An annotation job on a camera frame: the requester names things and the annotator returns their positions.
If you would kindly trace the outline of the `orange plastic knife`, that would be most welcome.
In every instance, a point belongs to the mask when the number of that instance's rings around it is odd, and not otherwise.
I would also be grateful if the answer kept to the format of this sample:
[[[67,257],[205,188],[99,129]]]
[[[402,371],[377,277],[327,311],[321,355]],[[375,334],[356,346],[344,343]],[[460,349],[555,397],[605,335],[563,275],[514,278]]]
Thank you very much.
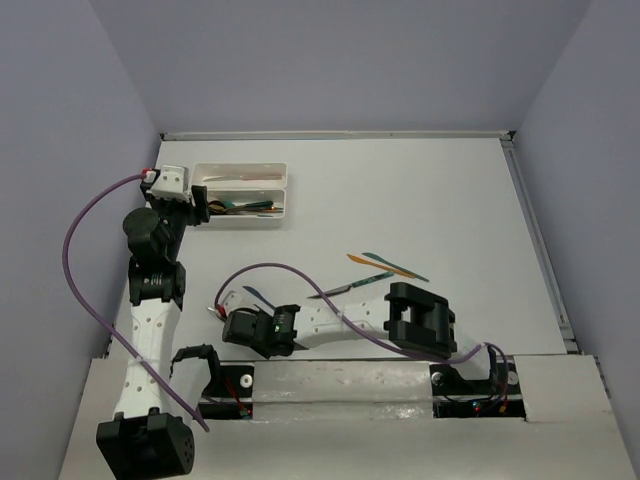
[[[352,262],[357,263],[357,264],[375,267],[375,268],[378,268],[380,270],[391,272],[391,273],[394,273],[396,275],[400,275],[400,276],[403,276],[403,277],[406,277],[406,278],[411,278],[411,279],[417,278],[414,274],[411,274],[411,273],[409,273],[407,271],[404,271],[404,270],[401,270],[401,269],[398,269],[398,268],[395,268],[395,267],[391,267],[391,266],[386,265],[386,264],[377,263],[377,262],[374,262],[374,261],[371,261],[371,260],[366,260],[366,259],[358,257],[356,255],[346,254],[346,257],[349,260],[351,260]]]

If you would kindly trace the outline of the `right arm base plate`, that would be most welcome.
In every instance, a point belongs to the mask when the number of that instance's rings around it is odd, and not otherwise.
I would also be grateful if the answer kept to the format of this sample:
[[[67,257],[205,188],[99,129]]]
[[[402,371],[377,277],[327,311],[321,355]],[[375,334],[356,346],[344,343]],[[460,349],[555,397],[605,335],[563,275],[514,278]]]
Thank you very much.
[[[436,419],[526,418],[516,365],[499,363],[496,378],[464,380],[452,366],[430,366],[433,417]]]

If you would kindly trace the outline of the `knife with pink handle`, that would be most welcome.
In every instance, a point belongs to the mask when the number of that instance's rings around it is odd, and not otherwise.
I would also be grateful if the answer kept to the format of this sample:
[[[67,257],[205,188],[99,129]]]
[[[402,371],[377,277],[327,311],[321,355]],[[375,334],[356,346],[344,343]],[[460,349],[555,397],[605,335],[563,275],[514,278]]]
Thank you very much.
[[[217,182],[217,181],[271,181],[282,179],[280,174],[265,174],[265,173],[233,173],[225,175],[211,175],[202,177],[203,182]]]

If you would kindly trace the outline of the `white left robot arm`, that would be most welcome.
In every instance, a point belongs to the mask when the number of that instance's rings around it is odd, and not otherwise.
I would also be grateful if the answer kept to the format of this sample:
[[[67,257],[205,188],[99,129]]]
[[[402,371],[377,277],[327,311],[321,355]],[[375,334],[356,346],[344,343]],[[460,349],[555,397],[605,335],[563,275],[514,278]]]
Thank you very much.
[[[96,443],[117,479],[187,475],[195,461],[192,421],[203,423],[201,395],[221,383],[213,346],[179,349],[173,339],[183,311],[186,270],[178,260],[189,226],[208,221],[206,190],[166,177],[145,180],[147,206],[123,221],[128,267],[132,358],[112,420],[98,425]]]

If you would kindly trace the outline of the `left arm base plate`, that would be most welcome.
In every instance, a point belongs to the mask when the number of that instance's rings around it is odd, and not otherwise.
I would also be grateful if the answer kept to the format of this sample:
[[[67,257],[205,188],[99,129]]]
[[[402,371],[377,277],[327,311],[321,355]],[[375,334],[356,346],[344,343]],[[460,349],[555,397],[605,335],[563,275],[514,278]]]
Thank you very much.
[[[223,364],[220,377],[204,389],[198,407],[205,420],[253,418],[254,365]]]

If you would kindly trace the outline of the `black spoon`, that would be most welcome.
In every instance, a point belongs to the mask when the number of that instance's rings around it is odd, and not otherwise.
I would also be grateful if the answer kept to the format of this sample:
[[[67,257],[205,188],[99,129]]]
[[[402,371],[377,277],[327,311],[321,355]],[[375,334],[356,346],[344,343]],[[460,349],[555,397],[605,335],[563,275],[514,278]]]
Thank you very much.
[[[233,210],[233,205],[214,200],[208,203],[208,210],[211,215],[233,215],[236,211]]]

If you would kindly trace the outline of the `knife with green handle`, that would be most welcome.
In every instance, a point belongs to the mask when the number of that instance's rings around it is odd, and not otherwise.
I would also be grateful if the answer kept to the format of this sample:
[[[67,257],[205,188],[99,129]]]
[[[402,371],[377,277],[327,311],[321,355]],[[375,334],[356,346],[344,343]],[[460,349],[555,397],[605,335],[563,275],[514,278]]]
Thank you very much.
[[[326,290],[323,292],[323,294],[327,297],[333,297],[333,296],[337,296],[337,295],[341,295],[344,294],[346,292],[349,292],[353,289],[356,288],[360,288],[360,287],[364,287],[367,285],[371,285],[373,283],[391,278],[394,276],[394,273],[392,272],[384,272],[381,274],[377,274],[377,275],[373,275],[373,276],[369,276],[360,280],[356,280],[353,281],[351,283],[348,283],[346,285],[340,286],[340,287],[335,287],[333,289],[330,290]]]

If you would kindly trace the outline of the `teal plastic knife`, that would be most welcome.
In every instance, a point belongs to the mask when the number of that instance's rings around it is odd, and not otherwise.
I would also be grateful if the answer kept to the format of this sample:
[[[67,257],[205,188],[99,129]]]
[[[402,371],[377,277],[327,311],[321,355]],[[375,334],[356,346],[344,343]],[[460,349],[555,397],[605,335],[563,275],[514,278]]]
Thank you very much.
[[[416,279],[418,279],[418,280],[421,280],[421,281],[423,281],[423,282],[430,282],[430,280],[429,280],[428,278],[426,278],[426,277],[424,277],[424,276],[422,276],[422,275],[420,275],[420,274],[418,274],[418,273],[416,273],[416,272],[413,272],[413,271],[411,271],[411,270],[408,270],[408,269],[407,269],[407,268],[405,268],[405,267],[402,267],[402,266],[400,266],[400,265],[394,264],[394,263],[392,263],[392,262],[390,262],[390,261],[388,261],[388,260],[384,259],[383,257],[381,257],[381,256],[379,256],[379,255],[377,255],[377,254],[375,254],[375,253],[372,253],[372,252],[362,252],[362,253],[361,253],[361,255],[363,255],[364,257],[366,257],[366,258],[368,258],[368,259],[375,260],[375,261],[377,261],[377,262],[379,262],[379,263],[381,263],[381,264],[384,264],[384,265],[387,265],[387,266],[389,266],[389,267],[392,267],[392,268],[395,268],[395,269],[397,269],[397,270],[400,270],[400,271],[402,271],[402,272],[404,272],[404,273],[408,273],[409,275],[412,275],[414,278],[416,278]]]

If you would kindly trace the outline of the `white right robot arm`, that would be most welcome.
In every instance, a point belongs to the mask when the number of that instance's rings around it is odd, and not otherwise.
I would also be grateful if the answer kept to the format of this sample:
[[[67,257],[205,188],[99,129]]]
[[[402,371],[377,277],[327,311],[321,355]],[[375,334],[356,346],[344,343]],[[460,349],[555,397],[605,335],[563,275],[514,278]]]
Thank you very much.
[[[473,339],[456,323],[445,298],[405,282],[394,282],[376,299],[345,307],[289,304],[268,313],[229,296],[219,308],[222,340],[265,359],[289,357],[326,344],[368,340],[393,353],[432,363],[436,393],[506,395],[508,375],[496,347]]]

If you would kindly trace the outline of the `gold spoon teal handle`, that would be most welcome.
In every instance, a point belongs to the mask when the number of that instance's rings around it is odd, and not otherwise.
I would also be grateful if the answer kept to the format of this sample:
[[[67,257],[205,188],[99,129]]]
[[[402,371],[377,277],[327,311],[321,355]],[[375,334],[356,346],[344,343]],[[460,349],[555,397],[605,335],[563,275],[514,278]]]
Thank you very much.
[[[236,205],[233,207],[234,211],[261,211],[261,210],[270,210],[273,208],[272,201],[260,201],[260,202],[252,202],[242,205]]]

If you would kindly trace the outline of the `teal plastic spoon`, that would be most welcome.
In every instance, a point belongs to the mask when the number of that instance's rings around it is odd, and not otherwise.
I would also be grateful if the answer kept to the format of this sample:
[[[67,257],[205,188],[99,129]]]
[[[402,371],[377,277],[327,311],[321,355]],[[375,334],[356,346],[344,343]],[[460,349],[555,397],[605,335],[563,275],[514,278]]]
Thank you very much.
[[[225,203],[220,200],[213,200],[208,203],[208,209],[211,214],[224,215],[247,210],[248,206],[246,204],[235,205],[229,202]]]

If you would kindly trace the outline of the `dark blue plastic knife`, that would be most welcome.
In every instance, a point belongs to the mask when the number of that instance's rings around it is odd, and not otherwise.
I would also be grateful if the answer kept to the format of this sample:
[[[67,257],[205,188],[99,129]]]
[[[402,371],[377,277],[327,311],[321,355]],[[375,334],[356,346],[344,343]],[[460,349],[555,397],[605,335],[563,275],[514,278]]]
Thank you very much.
[[[249,285],[243,285],[243,290],[248,293],[253,299],[253,305],[257,307],[259,310],[264,310],[266,312],[273,313],[275,310],[275,306],[264,296],[262,295],[256,288],[251,287]]]

